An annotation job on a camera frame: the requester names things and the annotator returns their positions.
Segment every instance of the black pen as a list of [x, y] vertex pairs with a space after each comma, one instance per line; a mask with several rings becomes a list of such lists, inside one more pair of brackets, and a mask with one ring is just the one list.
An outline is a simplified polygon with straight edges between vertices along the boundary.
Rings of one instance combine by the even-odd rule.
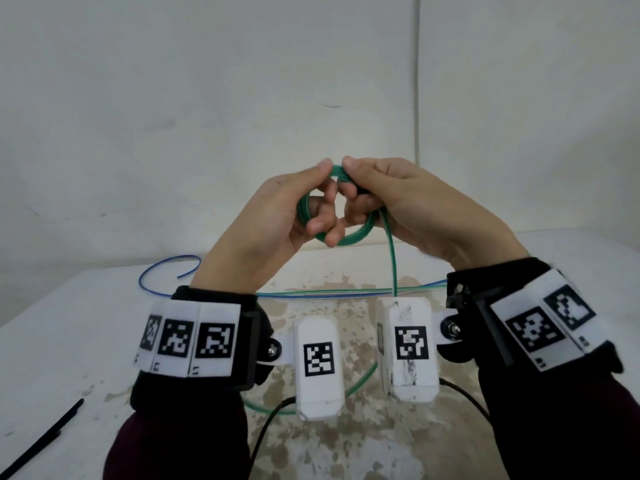
[[73, 405], [69, 411], [65, 413], [62, 418], [60, 418], [56, 423], [47, 430], [44, 435], [39, 437], [36, 443], [32, 444], [27, 451], [20, 455], [20, 458], [15, 460], [9, 468], [7, 468], [4, 472], [0, 473], [0, 480], [7, 480], [11, 475], [20, 470], [23, 466], [27, 464], [27, 462], [36, 456], [40, 451], [42, 451], [49, 443], [55, 440], [60, 436], [60, 429], [64, 427], [71, 418], [76, 415], [78, 412], [78, 408], [82, 406], [84, 403], [84, 399], [80, 399], [76, 404]]

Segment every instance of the blue wire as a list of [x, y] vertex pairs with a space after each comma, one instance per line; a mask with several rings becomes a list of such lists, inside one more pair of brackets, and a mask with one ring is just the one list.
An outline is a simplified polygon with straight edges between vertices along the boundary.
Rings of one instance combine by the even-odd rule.
[[149, 271], [151, 271], [155, 267], [160, 266], [161, 264], [164, 264], [164, 263], [169, 262], [169, 261], [174, 261], [176, 259], [186, 259], [186, 258], [195, 258], [195, 259], [197, 259], [198, 260], [198, 265], [195, 268], [193, 268], [192, 270], [187, 271], [186, 273], [181, 274], [180, 276], [177, 276], [177, 279], [184, 278], [185, 276], [188, 276], [191, 273], [195, 273], [197, 271], [197, 269], [200, 267], [201, 263], [202, 263], [202, 259], [200, 258], [200, 256], [196, 256], [195, 254], [181, 254], [180, 256], [172, 256], [170, 258], [163, 259], [162, 261], [158, 261], [157, 263], [152, 264], [151, 266], [146, 268], [142, 272], [142, 274], [140, 274], [140, 277], [138, 278], [138, 286], [140, 286], [140, 288], [142, 288], [144, 291], [146, 291], [147, 293], [150, 293], [152, 295], [164, 296], [165, 298], [171, 298], [170, 294], [160, 293], [160, 291], [149, 290], [149, 288], [147, 288], [146, 286], [144, 286], [144, 284], [142, 284], [142, 279], [147, 275], [147, 273]]
[[[144, 286], [144, 284], [142, 284], [142, 280], [144, 279], [144, 277], [147, 275], [149, 271], [160, 266], [161, 264], [174, 261], [176, 259], [187, 259], [187, 258], [197, 259], [198, 265], [192, 270], [187, 271], [186, 273], [181, 274], [180, 276], [177, 276], [177, 279], [184, 278], [185, 276], [195, 273], [197, 269], [200, 267], [200, 264], [202, 263], [202, 259], [199, 256], [196, 256], [195, 254], [181, 254], [180, 256], [172, 256], [170, 258], [163, 259], [162, 261], [158, 261], [157, 263], [152, 264], [151, 266], [146, 268], [146, 270], [144, 270], [142, 274], [140, 274], [140, 277], [138, 278], [138, 285], [144, 291], [152, 295], [171, 298], [170, 294], [160, 293], [159, 291], [153, 291], [147, 288], [146, 286]], [[428, 289], [437, 285], [444, 284], [446, 282], [447, 282], [446, 280], [440, 280], [432, 283], [427, 283], [425, 285], [420, 285], [419, 287], [423, 289]], [[281, 294], [273, 294], [273, 293], [256, 293], [256, 295], [258, 295], [258, 297], [260, 298], [270, 298], [270, 299], [340, 299], [340, 298], [373, 298], [376, 296], [386, 296], [388, 295], [388, 292], [378, 291], [378, 292], [368, 292], [368, 293], [327, 293], [327, 294], [289, 295], [289, 296], [281, 295]]]

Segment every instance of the white sensor box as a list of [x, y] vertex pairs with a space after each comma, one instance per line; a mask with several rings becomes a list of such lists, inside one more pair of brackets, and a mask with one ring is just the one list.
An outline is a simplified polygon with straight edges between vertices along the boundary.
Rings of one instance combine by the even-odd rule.
[[375, 310], [382, 390], [400, 401], [431, 402], [440, 380], [427, 298], [379, 298]]
[[338, 326], [334, 317], [309, 316], [294, 323], [296, 409], [302, 420], [335, 416], [344, 404]]

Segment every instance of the bolt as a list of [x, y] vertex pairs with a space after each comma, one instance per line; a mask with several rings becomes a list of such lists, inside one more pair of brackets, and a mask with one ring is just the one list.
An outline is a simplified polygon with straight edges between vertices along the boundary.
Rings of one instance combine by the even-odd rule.
[[462, 331], [460, 330], [460, 326], [457, 323], [451, 322], [449, 324], [449, 333], [452, 337], [458, 338], [460, 336], [460, 332]]

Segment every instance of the hand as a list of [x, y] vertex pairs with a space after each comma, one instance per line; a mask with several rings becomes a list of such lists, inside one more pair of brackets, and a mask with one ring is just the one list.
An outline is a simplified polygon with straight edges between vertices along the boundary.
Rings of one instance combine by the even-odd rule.
[[338, 184], [348, 199], [347, 225], [364, 224], [368, 213], [386, 206], [398, 239], [444, 259], [456, 271], [529, 256], [500, 218], [407, 160], [345, 157], [342, 166], [355, 183], [372, 192], [356, 195], [354, 184]]
[[[204, 258], [191, 287], [255, 293], [315, 234], [326, 232], [324, 243], [334, 247], [344, 237], [344, 224], [335, 216], [332, 168], [332, 161], [325, 159], [263, 183]], [[309, 199], [309, 211], [316, 217], [305, 227], [296, 218], [296, 205], [313, 189], [324, 197]]]

